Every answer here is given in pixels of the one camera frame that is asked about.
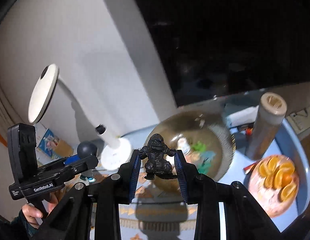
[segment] electrical outlet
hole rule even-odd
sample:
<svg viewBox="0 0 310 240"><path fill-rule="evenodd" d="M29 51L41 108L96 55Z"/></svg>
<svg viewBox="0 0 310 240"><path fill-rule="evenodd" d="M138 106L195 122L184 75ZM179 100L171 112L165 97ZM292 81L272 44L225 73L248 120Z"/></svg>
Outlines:
<svg viewBox="0 0 310 240"><path fill-rule="evenodd" d="M310 106L299 112L290 114L286 119L297 135L302 134L306 130L310 131Z"/></svg>

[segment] toy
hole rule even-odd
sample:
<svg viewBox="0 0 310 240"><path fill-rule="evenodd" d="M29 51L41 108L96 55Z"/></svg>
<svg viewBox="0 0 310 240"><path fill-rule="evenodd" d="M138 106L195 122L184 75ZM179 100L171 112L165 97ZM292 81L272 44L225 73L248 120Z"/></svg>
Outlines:
<svg viewBox="0 0 310 240"><path fill-rule="evenodd" d="M165 154L173 157L176 152L176 149L167 147L160 134L155 133L152 135L147 146L144 146L138 151L141 160L148 157L148 161L145 164L147 175L144 178L151 180L154 179L156 175L161 179L176 179L177 175L173 175L172 173L172 165L169 161L164 159Z"/></svg>

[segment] black sleeve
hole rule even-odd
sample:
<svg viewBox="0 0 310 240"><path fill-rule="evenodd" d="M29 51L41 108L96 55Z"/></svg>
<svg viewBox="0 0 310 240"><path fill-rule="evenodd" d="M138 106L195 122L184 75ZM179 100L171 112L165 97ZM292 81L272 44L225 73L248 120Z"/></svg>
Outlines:
<svg viewBox="0 0 310 240"><path fill-rule="evenodd" d="M26 220L22 211L11 223L0 221L0 239L2 240L29 240L36 229Z"/></svg>

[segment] plate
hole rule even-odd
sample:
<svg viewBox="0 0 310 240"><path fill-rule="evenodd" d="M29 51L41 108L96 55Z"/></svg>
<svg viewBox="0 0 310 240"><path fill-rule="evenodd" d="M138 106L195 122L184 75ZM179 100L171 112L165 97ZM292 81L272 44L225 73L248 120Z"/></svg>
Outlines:
<svg viewBox="0 0 310 240"><path fill-rule="evenodd" d="M292 162L292 160L285 155L271 155L266 158L263 158L255 166L248 183L249 192L253 195L253 197L257 200L257 202L261 205L261 207L271 218L277 217L283 214L286 210L288 210L288 208L292 205L292 203L296 198L300 182L299 175L295 170L294 173L292 174L292 181L295 182L296 184L295 194L293 197L284 202L281 202L279 200L279 194L282 189L276 189L276 190L272 188L266 189L264 187L265 178L260 176L258 170L262 162L264 161L268 162L274 156L277 156L280 159L277 166L285 162Z"/></svg>

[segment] black television screen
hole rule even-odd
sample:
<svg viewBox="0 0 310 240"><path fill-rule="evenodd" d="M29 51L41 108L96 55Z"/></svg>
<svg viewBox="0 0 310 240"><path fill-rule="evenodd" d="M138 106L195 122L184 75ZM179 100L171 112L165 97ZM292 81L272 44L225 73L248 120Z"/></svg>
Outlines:
<svg viewBox="0 0 310 240"><path fill-rule="evenodd" d="M310 0L135 0L178 106L310 81Z"/></svg>

